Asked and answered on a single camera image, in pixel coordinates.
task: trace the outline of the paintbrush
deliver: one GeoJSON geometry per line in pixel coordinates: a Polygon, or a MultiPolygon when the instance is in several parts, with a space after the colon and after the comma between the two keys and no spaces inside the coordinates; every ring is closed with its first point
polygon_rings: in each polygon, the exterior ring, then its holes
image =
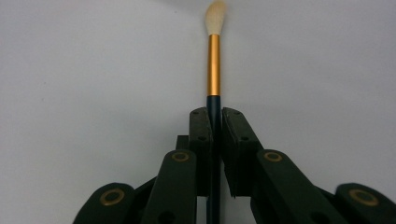
{"type": "Polygon", "coordinates": [[[224,21],[225,10],[226,6],[223,1],[215,1],[209,6],[205,15],[205,25],[209,35],[206,107],[214,139],[210,176],[211,183],[206,203],[206,223],[210,224],[219,223],[219,138],[221,135],[220,33],[224,21]]]}

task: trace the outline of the brush handle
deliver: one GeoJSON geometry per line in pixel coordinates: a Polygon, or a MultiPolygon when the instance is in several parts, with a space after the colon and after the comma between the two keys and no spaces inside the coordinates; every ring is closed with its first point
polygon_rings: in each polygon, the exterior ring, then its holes
{"type": "Polygon", "coordinates": [[[214,146],[210,172],[210,191],[206,205],[206,223],[219,224],[220,210],[220,138],[221,138],[221,104],[219,95],[206,97],[206,107],[209,116],[214,146]]]}

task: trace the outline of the gold ferrule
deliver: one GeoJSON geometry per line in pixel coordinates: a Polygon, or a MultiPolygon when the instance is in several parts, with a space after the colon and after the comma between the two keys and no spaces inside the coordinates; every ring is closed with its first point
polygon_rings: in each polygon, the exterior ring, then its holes
{"type": "Polygon", "coordinates": [[[209,36],[207,95],[220,95],[220,36],[209,36]]]}

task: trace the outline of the white background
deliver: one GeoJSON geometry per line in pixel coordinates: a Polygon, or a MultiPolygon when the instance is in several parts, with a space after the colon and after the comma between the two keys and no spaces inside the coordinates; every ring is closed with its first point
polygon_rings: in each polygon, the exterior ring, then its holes
{"type": "MultiPolygon", "coordinates": [[[[209,4],[0,2],[0,223],[72,223],[96,189],[158,173],[205,105],[209,4]]],[[[396,2],[227,5],[222,105],[317,186],[395,202],[396,2]]],[[[222,223],[254,223],[223,186],[222,223]]]]}

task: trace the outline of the white bristles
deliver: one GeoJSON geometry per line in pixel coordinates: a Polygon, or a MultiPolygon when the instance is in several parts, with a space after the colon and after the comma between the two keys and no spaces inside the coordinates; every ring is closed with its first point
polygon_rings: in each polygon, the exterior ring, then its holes
{"type": "Polygon", "coordinates": [[[221,0],[213,2],[206,11],[205,25],[209,35],[220,35],[225,15],[225,3],[221,0]]]}

